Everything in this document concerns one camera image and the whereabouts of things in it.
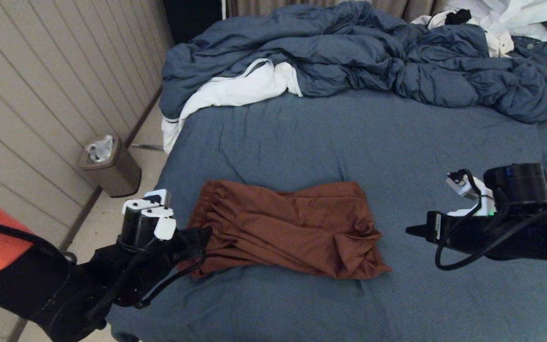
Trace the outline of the rust brown drawstring shorts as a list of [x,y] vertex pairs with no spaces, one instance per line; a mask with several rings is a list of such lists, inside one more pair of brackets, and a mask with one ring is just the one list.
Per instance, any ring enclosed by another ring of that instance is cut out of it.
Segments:
[[297,192],[233,181],[204,184],[190,228],[211,230],[194,278],[238,266],[280,266],[333,279],[373,279],[391,271],[377,242],[366,193],[356,182]]

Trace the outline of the brown trash bin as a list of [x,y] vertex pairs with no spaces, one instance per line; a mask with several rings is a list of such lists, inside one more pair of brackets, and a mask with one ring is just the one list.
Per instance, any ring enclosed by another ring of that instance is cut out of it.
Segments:
[[[97,136],[92,141],[103,137]],[[119,198],[135,194],[141,184],[142,170],[123,141],[116,134],[113,136],[113,151],[107,162],[93,164],[88,162],[87,153],[80,153],[78,167],[96,185],[103,189],[109,197]]]

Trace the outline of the bed with blue sheet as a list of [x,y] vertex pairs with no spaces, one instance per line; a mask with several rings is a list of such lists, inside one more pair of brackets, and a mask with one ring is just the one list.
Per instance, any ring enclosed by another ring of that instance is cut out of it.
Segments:
[[391,273],[334,281],[245,266],[168,286],[148,309],[111,310],[118,342],[547,342],[547,261],[481,258],[434,266],[434,245],[406,227],[468,208],[448,172],[540,163],[547,121],[486,107],[443,108],[391,93],[282,95],[189,117],[161,172],[184,222],[202,184],[225,179],[296,191],[355,181],[366,192]]

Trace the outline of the clear plastic bin liner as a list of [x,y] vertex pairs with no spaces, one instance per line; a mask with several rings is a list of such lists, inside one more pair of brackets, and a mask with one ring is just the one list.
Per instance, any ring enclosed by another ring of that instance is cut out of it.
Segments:
[[84,147],[87,160],[93,164],[107,162],[113,151],[114,139],[112,135],[100,137]]

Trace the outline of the white pillow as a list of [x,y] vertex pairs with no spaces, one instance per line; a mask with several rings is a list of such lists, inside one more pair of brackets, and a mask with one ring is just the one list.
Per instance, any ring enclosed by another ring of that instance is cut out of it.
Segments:
[[239,76],[216,76],[202,85],[185,102],[177,119],[162,120],[162,149],[167,154],[173,150],[185,121],[202,108],[244,106],[272,99],[286,92],[303,96],[297,70],[286,61],[275,65],[269,59],[260,58]]

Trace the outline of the cream buttoned garment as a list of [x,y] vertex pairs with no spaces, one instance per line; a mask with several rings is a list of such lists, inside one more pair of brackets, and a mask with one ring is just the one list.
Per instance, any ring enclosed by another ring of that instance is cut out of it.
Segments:
[[[445,17],[449,11],[450,9],[445,9],[432,16],[422,15],[414,19],[411,23],[424,25],[429,30],[445,26]],[[491,32],[489,29],[482,26],[480,20],[474,17],[472,17],[469,22],[463,25],[477,26],[484,31],[486,41],[488,43],[488,52],[490,57],[508,57],[509,53],[512,52],[515,48],[514,41],[512,40],[511,34],[508,31],[503,31],[500,33]]]

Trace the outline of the rumpled blue duvet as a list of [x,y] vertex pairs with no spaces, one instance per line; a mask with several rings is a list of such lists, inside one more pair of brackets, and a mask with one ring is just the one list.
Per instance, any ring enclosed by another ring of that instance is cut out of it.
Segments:
[[228,18],[174,46],[161,72],[163,115],[178,119],[206,82],[239,75],[260,58],[289,63],[303,96],[371,89],[441,107],[487,106],[521,123],[547,120],[546,66],[491,57],[478,26],[429,29],[362,1]]

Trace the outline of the black cloth item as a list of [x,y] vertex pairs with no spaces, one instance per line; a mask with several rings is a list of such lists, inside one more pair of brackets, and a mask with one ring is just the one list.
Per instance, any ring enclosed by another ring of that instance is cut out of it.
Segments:
[[445,25],[462,25],[472,19],[469,9],[450,10],[445,17]]

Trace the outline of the white shirt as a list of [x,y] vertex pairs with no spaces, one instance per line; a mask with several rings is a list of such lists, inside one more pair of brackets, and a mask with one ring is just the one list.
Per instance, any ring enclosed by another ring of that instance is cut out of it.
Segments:
[[490,33],[509,32],[547,42],[547,0],[442,0],[441,10],[469,10]]

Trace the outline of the dark cabinet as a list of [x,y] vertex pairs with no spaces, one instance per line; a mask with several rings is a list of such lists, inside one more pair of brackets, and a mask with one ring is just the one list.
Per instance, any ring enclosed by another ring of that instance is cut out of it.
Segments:
[[163,0],[174,43],[188,43],[222,19],[222,0]]

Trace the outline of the beige curtain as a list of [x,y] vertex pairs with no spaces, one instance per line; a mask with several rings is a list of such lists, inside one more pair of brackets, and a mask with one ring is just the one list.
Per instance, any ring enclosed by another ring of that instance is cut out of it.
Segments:
[[419,16],[437,13],[450,0],[225,0],[225,3],[228,17],[241,17],[269,15],[275,9],[293,4],[332,7],[347,1],[365,1],[393,17],[410,22]]

